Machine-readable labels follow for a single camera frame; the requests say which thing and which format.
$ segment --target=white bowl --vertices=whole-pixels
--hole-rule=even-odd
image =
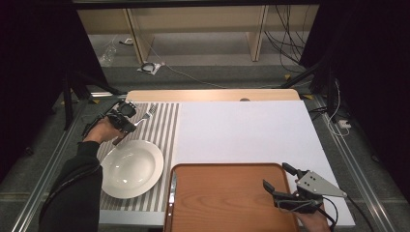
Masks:
[[[148,191],[163,170],[161,150],[144,140],[131,140],[111,150],[102,161],[102,190],[127,199]]]

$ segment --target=striped mat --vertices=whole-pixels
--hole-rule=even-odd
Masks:
[[[148,111],[150,103],[138,103],[137,113],[130,122],[135,123]],[[101,210],[111,211],[141,211],[141,212],[164,212],[168,195],[168,183],[170,177],[172,155],[176,139],[179,103],[159,102],[156,114],[149,120],[139,124],[135,132],[130,133],[121,143],[129,140],[146,140],[156,144],[163,154],[163,172],[158,182],[147,192],[130,199],[118,199],[109,196],[103,190],[101,192]],[[98,159],[103,161],[105,156],[114,148],[111,142],[103,143],[98,151]]]

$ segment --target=white cable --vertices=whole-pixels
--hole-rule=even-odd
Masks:
[[[163,64],[164,66],[167,66],[171,71],[173,71],[173,72],[175,72],[175,73],[178,73],[178,74],[181,74],[181,75],[184,75],[184,76],[186,76],[186,77],[188,77],[188,78],[191,78],[191,79],[193,79],[193,80],[195,80],[195,81],[197,81],[197,82],[199,82],[199,83],[202,83],[202,84],[207,84],[207,85],[216,86],[216,87],[219,87],[219,88],[221,88],[221,89],[230,89],[230,88],[228,88],[228,87],[226,87],[226,86],[222,86],[222,85],[218,85],[218,84],[213,84],[213,83],[201,81],[201,80],[199,80],[199,79],[196,79],[196,78],[192,77],[191,75],[188,75],[188,74],[186,74],[186,73],[183,73],[183,72],[179,72],[179,71],[174,70],[173,68],[171,68],[170,66],[168,66],[165,61],[163,61],[163,59],[157,54],[157,52],[154,50],[154,48],[152,48],[151,45],[150,45],[147,41],[144,40],[144,38],[140,37],[139,39],[141,39],[143,42],[145,42],[146,44],[148,44],[148,46],[150,47],[150,50],[151,50],[160,60],[162,60],[162,64]],[[311,81],[306,82],[306,83],[303,83],[303,84],[300,84],[300,85],[295,85],[295,87],[299,87],[299,86],[302,86],[302,85],[306,85],[306,84],[308,84],[308,83],[311,83]],[[259,86],[259,87],[251,87],[251,89],[263,89],[263,88],[267,88],[267,87],[280,87],[280,85],[263,85],[263,86]]]
[[[106,46],[108,46],[108,45],[110,45],[110,44],[112,44],[112,45],[114,46],[114,48],[117,49],[117,47],[115,47],[115,45],[114,45],[114,40],[117,38],[117,36],[118,36],[118,35],[115,35],[114,38],[113,38],[111,41],[105,43],[104,45],[102,45],[102,46],[100,46],[100,47],[98,47],[98,48],[95,48],[94,50],[100,50],[101,48],[106,47]]]
[[[344,136],[348,135],[349,132],[350,132],[348,128],[346,128],[347,133],[337,133],[337,132],[335,132],[335,131],[333,130],[333,128],[330,126],[331,121],[332,121],[332,118],[335,117],[335,115],[337,114],[338,108],[340,107],[340,90],[339,90],[339,88],[338,88],[337,81],[335,82],[335,84],[336,84],[336,87],[337,87],[337,107],[336,107],[335,112],[334,112],[334,113],[332,114],[332,116],[328,119],[328,123],[326,124],[326,126],[328,127],[329,131],[330,131],[332,134],[334,134],[334,135],[336,135],[336,136],[344,137]]]

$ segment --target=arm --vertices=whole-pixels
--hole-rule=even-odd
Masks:
[[[98,231],[103,169],[97,159],[100,144],[123,136],[101,119],[65,162],[40,214],[39,231]]]

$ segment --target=robotic arm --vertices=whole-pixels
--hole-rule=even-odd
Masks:
[[[313,214],[323,204],[323,195],[347,196],[344,191],[313,171],[302,171],[286,162],[282,164],[282,167],[292,176],[298,177],[297,192],[290,194],[275,191],[270,183],[263,180],[263,188],[274,197],[274,205],[279,209],[301,214]]]

